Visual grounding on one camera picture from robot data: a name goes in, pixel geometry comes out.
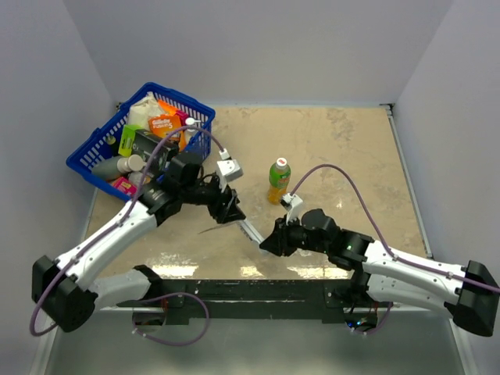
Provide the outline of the orange juice bottle green label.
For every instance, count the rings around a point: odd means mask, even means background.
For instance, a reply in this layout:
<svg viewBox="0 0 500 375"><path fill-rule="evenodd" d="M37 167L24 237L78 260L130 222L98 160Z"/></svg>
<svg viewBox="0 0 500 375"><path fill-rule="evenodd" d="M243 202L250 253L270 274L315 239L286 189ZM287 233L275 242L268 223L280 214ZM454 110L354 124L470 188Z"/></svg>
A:
<svg viewBox="0 0 500 375"><path fill-rule="evenodd" d="M280 157L270 167L269 189L267 199L271 204L278 205L283 195L286 194L291 177L291 167L284 157Z"/></svg>

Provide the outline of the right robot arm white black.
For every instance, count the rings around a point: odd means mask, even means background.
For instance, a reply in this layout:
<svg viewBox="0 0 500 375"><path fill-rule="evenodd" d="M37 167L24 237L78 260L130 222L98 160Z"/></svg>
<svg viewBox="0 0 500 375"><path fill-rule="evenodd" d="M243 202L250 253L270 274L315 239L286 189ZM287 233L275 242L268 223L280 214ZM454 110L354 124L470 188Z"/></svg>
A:
<svg viewBox="0 0 500 375"><path fill-rule="evenodd" d="M442 313L477 336L494 333L499 286L481 262L460 266L387 250L381 241L339 227L322 209L292 221L276 219L259 247L276 256L298 249L317 252L353 271L358 281L348 287L348 298L358 307L397 302Z"/></svg>

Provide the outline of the lime green box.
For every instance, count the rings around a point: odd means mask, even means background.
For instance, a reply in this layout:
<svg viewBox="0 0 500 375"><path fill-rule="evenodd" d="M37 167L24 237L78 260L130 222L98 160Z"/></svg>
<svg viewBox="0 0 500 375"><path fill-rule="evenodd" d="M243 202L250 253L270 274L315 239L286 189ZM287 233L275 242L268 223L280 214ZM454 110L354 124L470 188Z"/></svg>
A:
<svg viewBox="0 0 500 375"><path fill-rule="evenodd" d="M133 143L137 130L142 130L139 125L127 124L123 127L118 154L123 157L129 157L132 154Z"/></svg>

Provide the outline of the orange razor blade package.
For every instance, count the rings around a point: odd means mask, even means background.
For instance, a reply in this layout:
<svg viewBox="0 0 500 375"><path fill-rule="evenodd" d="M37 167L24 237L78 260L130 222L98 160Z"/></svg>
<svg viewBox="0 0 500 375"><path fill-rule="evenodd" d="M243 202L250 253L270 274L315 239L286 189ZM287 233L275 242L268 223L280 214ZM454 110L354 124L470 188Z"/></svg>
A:
<svg viewBox="0 0 500 375"><path fill-rule="evenodd" d="M165 138L169 133L181 128L183 123L178 115L162 114L148 120L150 131L160 137ZM186 147L184 132L174 134L170 137L170 142L179 146L181 151Z"/></svg>

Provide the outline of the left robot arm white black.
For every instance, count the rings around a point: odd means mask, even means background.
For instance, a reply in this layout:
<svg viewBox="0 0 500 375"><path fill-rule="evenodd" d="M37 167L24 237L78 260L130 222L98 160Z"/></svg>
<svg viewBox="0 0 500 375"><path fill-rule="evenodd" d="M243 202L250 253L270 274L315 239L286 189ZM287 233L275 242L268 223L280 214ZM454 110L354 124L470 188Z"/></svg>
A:
<svg viewBox="0 0 500 375"><path fill-rule="evenodd" d="M221 153L209 181L200 177L202 159L181 152L170 161L158 180L140 187L107 224L83 243L52 260L46 255L32 266L31 297L36 311L44 311L65 332L81 327L97 309L116 303L117 296L137 299L144 306L156 305L162 288L155 275L136 267L120 278L120 287L98 289L98 275L118 255L150 230L177 214L182 205L204 205L218 223L244 220L237 192L229 182L242 176L237 160Z"/></svg>

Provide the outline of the beige cloth bag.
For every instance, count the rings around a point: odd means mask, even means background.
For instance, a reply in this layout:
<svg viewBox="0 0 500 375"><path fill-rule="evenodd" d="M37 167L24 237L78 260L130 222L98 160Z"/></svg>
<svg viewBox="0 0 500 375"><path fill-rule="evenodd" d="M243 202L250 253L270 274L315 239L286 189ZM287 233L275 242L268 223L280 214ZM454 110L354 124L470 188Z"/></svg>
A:
<svg viewBox="0 0 500 375"><path fill-rule="evenodd" d="M149 120L159 117L166 112L158 103L152 91L145 97L135 102L129 110L127 124L150 130Z"/></svg>

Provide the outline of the grey bottle beige cap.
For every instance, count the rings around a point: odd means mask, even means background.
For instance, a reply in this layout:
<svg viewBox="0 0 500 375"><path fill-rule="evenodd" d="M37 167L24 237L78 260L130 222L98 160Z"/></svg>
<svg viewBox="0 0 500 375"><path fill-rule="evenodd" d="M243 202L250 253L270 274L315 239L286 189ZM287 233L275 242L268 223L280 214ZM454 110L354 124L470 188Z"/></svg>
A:
<svg viewBox="0 0 500 375"><path fill-rule="evenodd" d="M139 155L115 156L100 162L92 168L91 173L102 180L110 181L132 172L138 172L144 166L145 161Z"/></svg>

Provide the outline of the amber bottle white label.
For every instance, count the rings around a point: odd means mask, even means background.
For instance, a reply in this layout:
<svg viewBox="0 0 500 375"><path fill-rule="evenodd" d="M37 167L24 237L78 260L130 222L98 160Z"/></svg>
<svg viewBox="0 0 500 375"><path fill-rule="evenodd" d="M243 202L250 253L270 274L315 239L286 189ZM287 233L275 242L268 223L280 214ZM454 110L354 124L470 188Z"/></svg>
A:
<svg viewBox="0 0 500 375"><path fill-rule="evenodd" d="M136 188L139 187L141 183L141 178L143 177L142 172L132 172L128 175L128 180L130 181L131 184L133 184ZM146 175L143 181L143 184L147 184L151 181L151 177L149 175Z"/></svg>

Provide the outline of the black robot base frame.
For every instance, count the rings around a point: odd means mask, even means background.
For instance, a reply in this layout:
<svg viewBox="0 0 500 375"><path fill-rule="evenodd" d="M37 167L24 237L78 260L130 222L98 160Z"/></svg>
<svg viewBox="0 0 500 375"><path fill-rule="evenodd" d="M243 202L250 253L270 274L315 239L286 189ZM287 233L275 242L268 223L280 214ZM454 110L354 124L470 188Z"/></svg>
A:
<svg viewBox="0 0 500 375"><path fill-rule="evenodd" d="M359 319L361 310L385 307L367 294L368 276L353 280L203 280L165 279L147 266L136 267L152 282L145 297L119 307L164 308L166 323L186 324L205 312L188 293L200 298L211 319L319 320L344 323Z"/></svg>

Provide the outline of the blue plastic basket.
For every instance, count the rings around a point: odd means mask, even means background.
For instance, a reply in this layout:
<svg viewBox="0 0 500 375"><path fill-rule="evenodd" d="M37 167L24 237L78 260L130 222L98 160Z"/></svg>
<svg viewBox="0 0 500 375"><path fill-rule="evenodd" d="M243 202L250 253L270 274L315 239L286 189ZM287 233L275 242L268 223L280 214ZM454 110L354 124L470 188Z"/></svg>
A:
<svg viewBox="0 0 500 375"><path fill-rule="evenodd" d="M91 169L101 161L114 156L111 146L106 143L106 138L113 136L116 140L121 139L130 107L149 92L153 93L155 98L168 102L183 110L190 117L199 120L201 127L207 131L212 130L212 121L216 116L214 109L202 104L195 98L154 82L144 84L129 99L122 102L116 114L104 125L96 128L90 137L66 159L66 165L80 174L89 184L124 202L130 198L108 182L94 176Z"/></svg>

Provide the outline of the pink product box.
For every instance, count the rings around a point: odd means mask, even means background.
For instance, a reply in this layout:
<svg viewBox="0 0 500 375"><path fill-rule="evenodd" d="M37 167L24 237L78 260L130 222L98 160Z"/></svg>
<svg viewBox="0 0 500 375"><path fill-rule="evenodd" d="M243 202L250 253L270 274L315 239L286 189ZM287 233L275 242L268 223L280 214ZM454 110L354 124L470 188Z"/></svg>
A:
<svg viewBox="0 0 500 375"><path fill-rule="evenodd" d="M118 192L126 195L127 198L132 198L138 190L137 186L131 183L126 177L119 177L112 180L110 185Z"/></svg>

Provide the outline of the white pump bottle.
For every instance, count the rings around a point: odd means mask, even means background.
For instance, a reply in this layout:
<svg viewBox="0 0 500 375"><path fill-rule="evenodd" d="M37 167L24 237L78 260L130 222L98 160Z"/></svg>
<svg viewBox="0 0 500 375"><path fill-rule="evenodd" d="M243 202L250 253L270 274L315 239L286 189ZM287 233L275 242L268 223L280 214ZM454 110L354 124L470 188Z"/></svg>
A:
<svg viewBox="0 0 500 375"><path fill-rule="evenodd" d="M186 144L188 144L191 139L198 133L198 128L201 125L201 121L196 120L192 117L188 117L184 121L184 125L187 126L187 129L184 130L184 140Z"/></svg>

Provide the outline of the white remote control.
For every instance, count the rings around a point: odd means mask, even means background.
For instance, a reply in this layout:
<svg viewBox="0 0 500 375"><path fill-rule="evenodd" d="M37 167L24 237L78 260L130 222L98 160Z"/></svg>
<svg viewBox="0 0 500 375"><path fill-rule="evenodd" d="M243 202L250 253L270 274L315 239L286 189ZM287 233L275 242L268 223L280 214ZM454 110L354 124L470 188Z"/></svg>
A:
<svg viewBox="0 0 500 375"><path fill-rule="evenodd" d="M241 220L238 223L238 226L240 227L242 233L255 244L261 254L264 256L268 256L270 254L266 250L260 248L261 243L264 241L264 237L257 231L248 219Z"/></svg>

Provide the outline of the black product box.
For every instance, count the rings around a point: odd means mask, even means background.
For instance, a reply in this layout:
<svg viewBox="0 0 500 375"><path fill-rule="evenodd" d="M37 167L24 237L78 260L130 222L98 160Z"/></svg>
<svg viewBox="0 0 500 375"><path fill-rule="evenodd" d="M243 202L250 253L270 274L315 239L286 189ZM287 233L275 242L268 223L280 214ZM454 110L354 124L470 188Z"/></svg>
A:
<svg viewBox="0 0 500 375"><path fill-rule="evenodd" d="M155 147L161 140L161 137L148 130L136 130L134 141L132 143L132 154L139 155L147 163L150 160ZM168 167L170 160L178 153L179 146L170 141L166 141L152 158L152 164L149 167L148 173L151 175L161 173Z"/></svg>

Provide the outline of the aluminium table edge rail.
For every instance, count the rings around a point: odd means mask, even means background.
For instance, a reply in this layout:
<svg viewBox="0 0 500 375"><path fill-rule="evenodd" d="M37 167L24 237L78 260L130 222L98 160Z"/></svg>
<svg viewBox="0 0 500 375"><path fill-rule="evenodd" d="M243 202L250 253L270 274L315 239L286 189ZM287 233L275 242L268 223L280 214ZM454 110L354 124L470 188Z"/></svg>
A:
<svg viewBox="0 0 500 375"><path fill-rule="evenodd" d="M407 188L409 191L409 196L410 196L410 200L412 203L413 211L414 211L415 216L416 216L416 222L417 222L417 225L418 225L418 228L420 231L420 236L422 239L423 250L425 252L425 256L428 259L434 259L434 254L430 248L430 244L429 244L428 236L427 236L427 231L426 231L426 228L425 228L424 223L423 223L423 219L421 216L418 201L416 199L416 194L415 194L415 191L413 188L413 183L412 183L412 180L411 180L411 177L409 174L407 162L405 160L405 155L404 155L404 152L402 150L402 144L400 142L400 138L398 136L398 132L396 129L395 118L394 118L394 113L393 113L394 104L393 103L380 104L380 107L386 112L387 120L388 120L390 127L391 127L391 132L393 134L396 149L398 152L398 157L399 157L400 163L402 165L402 170L403 170L405 182L406 182L406 185L407 185Z"/></svg>

